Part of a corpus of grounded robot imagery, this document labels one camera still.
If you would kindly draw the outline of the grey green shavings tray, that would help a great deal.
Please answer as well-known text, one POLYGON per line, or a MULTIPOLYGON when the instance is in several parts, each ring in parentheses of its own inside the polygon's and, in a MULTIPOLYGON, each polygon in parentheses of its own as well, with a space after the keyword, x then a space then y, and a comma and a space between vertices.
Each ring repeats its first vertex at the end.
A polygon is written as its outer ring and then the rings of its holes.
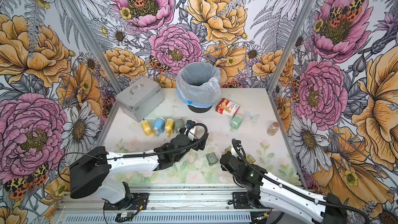
POLYGON ((206 155, 206 159, 208 161, 209 166, 216 165, 219 161, 218 157, 216 156, 216 154, 214 152, 208 153, 206 155))

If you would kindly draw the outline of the dark green pencil sharpener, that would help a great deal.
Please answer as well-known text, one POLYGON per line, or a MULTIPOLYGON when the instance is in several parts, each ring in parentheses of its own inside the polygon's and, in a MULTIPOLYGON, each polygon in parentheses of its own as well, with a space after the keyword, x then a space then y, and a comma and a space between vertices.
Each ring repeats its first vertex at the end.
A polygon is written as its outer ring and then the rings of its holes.
POLYGON ((180 129, 184 127, 184 120, 182 118, 177 118, 174 121, 174 128, 176 133, 180 133, 180 129))

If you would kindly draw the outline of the blue pencil sharpener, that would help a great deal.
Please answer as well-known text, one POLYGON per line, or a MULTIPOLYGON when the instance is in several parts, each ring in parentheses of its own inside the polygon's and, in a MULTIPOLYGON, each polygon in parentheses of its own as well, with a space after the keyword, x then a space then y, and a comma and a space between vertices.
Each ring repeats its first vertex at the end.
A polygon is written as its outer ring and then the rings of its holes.
POLYGON ((153 132, 155 136, 159 136, 164 131, 165 131, 165 120, 159 117, 153 123, 153 132))

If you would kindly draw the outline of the yellow pencil sharpener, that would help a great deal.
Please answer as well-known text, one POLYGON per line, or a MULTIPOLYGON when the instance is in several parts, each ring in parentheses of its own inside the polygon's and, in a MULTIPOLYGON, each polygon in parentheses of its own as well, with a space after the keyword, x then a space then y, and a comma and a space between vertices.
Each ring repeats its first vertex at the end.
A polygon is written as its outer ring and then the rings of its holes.
POLYGON ((172 118, 168 118, 166 120, 165 132, 167 133, 168 138, 174 133, 174 120, 172 118))
POLYGON ((142 121, 142 129, 146 136, 155 136, 155 133, 151 127, 151 124, 147 120, 142 121))

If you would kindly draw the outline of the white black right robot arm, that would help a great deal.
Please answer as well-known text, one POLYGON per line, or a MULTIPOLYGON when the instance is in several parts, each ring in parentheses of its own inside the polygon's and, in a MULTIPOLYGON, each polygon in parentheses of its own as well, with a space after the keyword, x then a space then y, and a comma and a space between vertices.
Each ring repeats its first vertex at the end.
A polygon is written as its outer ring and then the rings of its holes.
POLYGON ((323 196, 289 184, 255 164, 247 165, 231 152, 221 156, 221 168, 246 190, 254 208, 274 208, 307 224, 345 224, 347 211, 322 203, 341 204, 335 195, 323 196))

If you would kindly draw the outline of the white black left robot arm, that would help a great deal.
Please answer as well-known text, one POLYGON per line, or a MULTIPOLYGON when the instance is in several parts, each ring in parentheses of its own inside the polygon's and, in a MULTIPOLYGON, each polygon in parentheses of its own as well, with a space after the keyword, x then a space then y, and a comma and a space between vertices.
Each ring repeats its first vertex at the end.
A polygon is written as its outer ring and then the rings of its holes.
POLYGON ((188 133, 180 133, 169 143, 142 153, 107 152, 104 146, 96 147, 70 165, 70 197, 97 194, 111 204, 125 203, 132 197, 129 186, 115 181, 116 175, 168 169, 190 150, 204 150, 207 138, 208 132, 193 140, 188 133))

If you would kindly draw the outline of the mint green pencil sharpener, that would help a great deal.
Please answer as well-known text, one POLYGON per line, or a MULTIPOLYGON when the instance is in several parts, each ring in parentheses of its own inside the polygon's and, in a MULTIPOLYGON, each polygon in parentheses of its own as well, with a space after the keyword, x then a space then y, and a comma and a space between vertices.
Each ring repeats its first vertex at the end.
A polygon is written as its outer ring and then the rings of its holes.
POLYGON ((231 131, 235 131, 238 130, 239 127, 241 126, 241 123, 243 122, 243 117, 236 114, 230 122, 230 127, 231 127, 231 131))

